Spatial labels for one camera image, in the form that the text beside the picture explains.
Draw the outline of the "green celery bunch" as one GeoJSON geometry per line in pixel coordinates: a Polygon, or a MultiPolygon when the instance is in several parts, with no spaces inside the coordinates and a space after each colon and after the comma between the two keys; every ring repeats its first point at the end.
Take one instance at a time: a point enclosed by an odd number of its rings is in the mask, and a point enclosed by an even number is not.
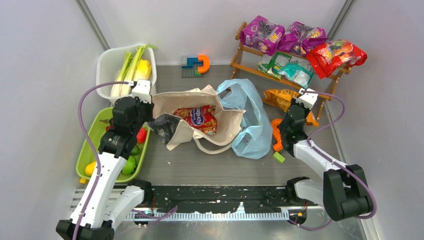
{"type": "Polygon", "coordinates": [[[153,50],[156,49],[157,47],[155,45],[146,43],[143,45],[137,45],[135,47],[135,52],[134,54],[132,54],[132,61],[129,65],[129,69],[128,72],[124,78],[124,82],[128,82],[128,81],[133,81],[133,76],[136,70],[136,67],[139,63],[139,61],[141,59],[143,60],[148,60],[151,64],[152,67],[152,71],[149,77],[149,81],[151,82],[151,93],[155,94],[156,93],[156,63],[155,63],[155,59],[154,59],[154,54],[153,54],[153,50]]]}

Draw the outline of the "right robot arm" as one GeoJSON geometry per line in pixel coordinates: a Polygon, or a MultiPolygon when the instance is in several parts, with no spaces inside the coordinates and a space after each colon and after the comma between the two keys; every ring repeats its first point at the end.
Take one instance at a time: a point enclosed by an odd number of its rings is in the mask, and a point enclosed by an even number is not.
{"type": "Polygon", "coordinates": [[[303,161],[322,179],[322,182],[308,177],[289,180],[287,202],[299,205],[303,200],[311,201],[324,207],[333,221],[373,217],[377,204],[363,168],[337,160],[311,140],[304,130],[310,111],[303,103],[293,100],[283,118],[271,122],[273,150],[285,151],[303,161]]]}

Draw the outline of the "green custard apple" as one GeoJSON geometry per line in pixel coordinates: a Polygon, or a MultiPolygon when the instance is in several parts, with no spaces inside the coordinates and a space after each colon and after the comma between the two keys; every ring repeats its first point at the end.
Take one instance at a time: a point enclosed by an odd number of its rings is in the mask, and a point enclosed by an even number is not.
{"type": "Polygon", "coordinates": [[[134,156],[130,155],[126,161],[121,173],[124,175],[132,175],[137,168],[137,162],[134,156]]]}

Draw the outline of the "red fruit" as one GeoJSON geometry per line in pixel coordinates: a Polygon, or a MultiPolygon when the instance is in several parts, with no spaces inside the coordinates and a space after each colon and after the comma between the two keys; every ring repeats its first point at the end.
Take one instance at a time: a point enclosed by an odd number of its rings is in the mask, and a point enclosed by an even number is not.
{"type": "Polygon", "coordinates": [[[136,140],[138,144],[144,144],[147,139],[148,131],[142,127],[138,134],[136,135],[136,140]]]}

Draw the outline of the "yellow napa cabbage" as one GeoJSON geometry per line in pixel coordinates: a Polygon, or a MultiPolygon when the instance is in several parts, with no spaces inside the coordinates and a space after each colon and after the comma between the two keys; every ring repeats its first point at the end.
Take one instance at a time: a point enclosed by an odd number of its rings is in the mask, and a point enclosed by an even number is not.
{"type": "Polygon", "coordinates": [[[151,72],[152,72],[151,63],[148,60],[141,59],[138,62],[138,65],[135,69],[132,80],[133,81],[149,80],[151,72]]]}

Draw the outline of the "orange potato chip bag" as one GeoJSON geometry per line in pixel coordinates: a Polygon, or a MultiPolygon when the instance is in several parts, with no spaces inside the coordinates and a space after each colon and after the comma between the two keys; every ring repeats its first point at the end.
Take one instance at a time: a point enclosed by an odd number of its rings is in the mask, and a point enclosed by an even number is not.
{"type": "MultiPolygon", "coordinates": [[[[267,89],[263,92],[262,102],[272,107],[279,108],[286,112],[292,104],[292,100],[297,99],[300,96],[298,91],[290,89],[267,89]]],[[[319,127],[320,124],[312,113],[312,109],[306,116],[306,125],[319,127]]]]}

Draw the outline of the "blue plastic grocery bag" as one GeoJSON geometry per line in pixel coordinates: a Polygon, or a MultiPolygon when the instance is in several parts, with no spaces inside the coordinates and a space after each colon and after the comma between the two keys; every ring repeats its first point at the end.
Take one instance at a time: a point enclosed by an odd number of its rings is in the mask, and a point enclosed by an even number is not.
{"type": "Polygon", "coordinates": [[[225,109],[244,110],[241,131],[232,142],[232,150],[238,157],[257,160],[271,149],[272,127],[264,109],[262,98],[254,84],[247,78],[223,81],[217,92],[230,91],[219,100],[225,109]]]}

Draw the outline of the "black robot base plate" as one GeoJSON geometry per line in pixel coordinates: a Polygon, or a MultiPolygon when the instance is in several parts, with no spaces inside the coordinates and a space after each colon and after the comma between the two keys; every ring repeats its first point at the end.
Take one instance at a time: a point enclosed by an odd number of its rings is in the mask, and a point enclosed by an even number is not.
{"type": "Polygon", "coordinates": [[[240,206],[248,214],[277,213],[281,207],[304,207],[306,200],[291,196],[284,186],[156,185],[139,207],[161,213],[177,206],[178,213],[234,213],[240,206]]]}

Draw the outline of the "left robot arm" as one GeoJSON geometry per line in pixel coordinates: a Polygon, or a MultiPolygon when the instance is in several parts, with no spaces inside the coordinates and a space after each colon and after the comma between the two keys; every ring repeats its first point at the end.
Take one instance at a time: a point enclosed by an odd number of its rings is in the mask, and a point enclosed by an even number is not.
{"type": "Polygon", "coordinates": [[[93,174],[69,219],[60,220],[56,232],[64,240],[112,240],[116,228],[137,205],[148,207],[153,193],[148,184],[129,185],[110,205],[110,194],[138,143],[137,134],[153,120],[152,96],[127,96],[115,101],[108,131],[94,151],[93,174]]]}

